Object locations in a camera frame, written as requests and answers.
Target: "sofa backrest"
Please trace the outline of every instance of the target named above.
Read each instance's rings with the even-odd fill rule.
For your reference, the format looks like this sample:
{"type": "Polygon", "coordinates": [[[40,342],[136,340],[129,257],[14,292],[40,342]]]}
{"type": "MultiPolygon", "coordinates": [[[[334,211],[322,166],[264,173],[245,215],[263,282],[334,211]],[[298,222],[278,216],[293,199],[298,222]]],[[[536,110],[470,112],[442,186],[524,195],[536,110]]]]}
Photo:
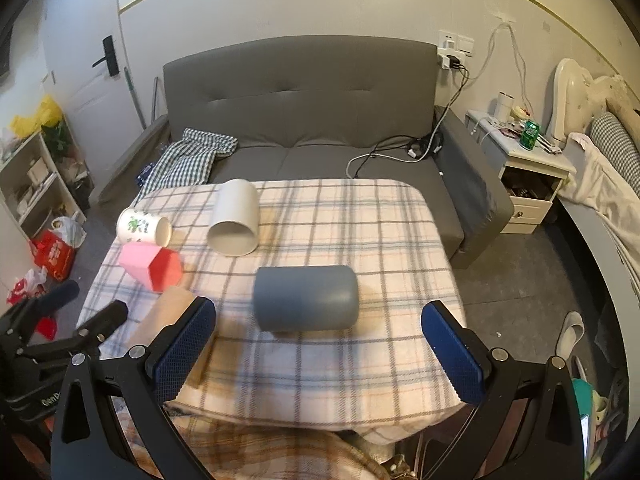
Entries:
{"type": "Polygon", "coordinates": [[[241,146],[369,147],[430,131],[437,73],[429,43],[288,36],[172,61],[164,86],[175,139],[196,128],[241,146]]]}

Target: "white blanket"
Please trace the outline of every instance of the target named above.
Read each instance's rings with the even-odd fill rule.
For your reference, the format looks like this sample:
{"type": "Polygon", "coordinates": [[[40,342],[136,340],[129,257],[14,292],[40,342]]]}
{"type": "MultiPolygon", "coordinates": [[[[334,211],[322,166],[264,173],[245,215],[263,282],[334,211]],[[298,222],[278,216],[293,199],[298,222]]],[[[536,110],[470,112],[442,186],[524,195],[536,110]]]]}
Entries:
{"type": "Polygon", "coordinates": [[[584,151],[584,171],[572,174],[558,194],[595,209],[616,242],[640,296],[640,198],[585,134],[569,134],[584,151]]]}

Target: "door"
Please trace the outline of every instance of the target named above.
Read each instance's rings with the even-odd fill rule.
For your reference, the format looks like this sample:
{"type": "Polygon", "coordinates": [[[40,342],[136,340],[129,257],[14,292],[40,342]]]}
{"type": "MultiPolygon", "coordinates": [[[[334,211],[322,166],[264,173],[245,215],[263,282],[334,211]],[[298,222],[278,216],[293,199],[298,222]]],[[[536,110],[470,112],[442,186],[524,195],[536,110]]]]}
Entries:
{"type": "Polygon", "coordinates": [[[95,185],[100,186],[108,179],[108,169],[142,133],[124,77],[117,0],[45,0],[45,9],[47,87],[66,115],[95,185]],[[105,57],[103,40],[108,37],[114,56],[109,64],[94,66],[105,57]],[[117,75],[111,75],[114,60],[117,75]]]}

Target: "screw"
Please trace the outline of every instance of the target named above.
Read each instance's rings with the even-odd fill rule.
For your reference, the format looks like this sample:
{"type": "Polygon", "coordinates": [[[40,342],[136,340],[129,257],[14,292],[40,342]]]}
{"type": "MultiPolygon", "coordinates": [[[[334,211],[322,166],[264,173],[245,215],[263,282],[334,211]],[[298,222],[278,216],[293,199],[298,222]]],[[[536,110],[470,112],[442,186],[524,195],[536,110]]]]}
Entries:
{"type": "Polygon", "coordinates": [[[509,353],[504,348],[494,348],[491,350],[491,357],[496,361],[506,361],[509,358],[509,353]]]}
{"type": "Polygon", "coordinates": [[[558,357],[557,355],[554,355],[551,358],[551,364],[558,370],[562,370],[564,368],[564,359],[558,357]]]}
{"type": "Polygon", "coordinates": [[[140,359],[146,352],[146,348],[142,345],[135,345],[131,350],[129,350],[129,357],[132,359],[140,359]]]}
{"type": "Polygon", "coordinates": [[[84,354],[76,354],[71,358],[71,364],[73,366],[78,366],[84,363],[84,354]]]}

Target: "sofa armrest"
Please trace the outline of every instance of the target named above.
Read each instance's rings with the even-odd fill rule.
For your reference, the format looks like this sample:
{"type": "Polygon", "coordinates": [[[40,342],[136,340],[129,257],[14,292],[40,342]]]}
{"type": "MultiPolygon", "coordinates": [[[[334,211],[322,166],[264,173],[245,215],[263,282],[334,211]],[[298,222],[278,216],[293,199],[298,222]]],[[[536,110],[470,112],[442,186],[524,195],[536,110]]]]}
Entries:
{"type": "Polygon", "coordinates": [[[148,163],[158,161],[158,146],[168,142],[170,134],[169,116],[158,117],[111,167],[104,183],[89,195],[90,215],[98,216],[109,231],[115,232],[118,216],[138,195],[136,177],[148,163]]]}
{"type": "MultiPolygon", "coordinates": [[[[443,111],[436,107],[436,121],[443,111]]],[[[513,203],[482,149],[453,112],[442,121],[440,131],[442,149],[435,161],[465,235],[451,265],[465,269],[507,225],[513,203]]]]}

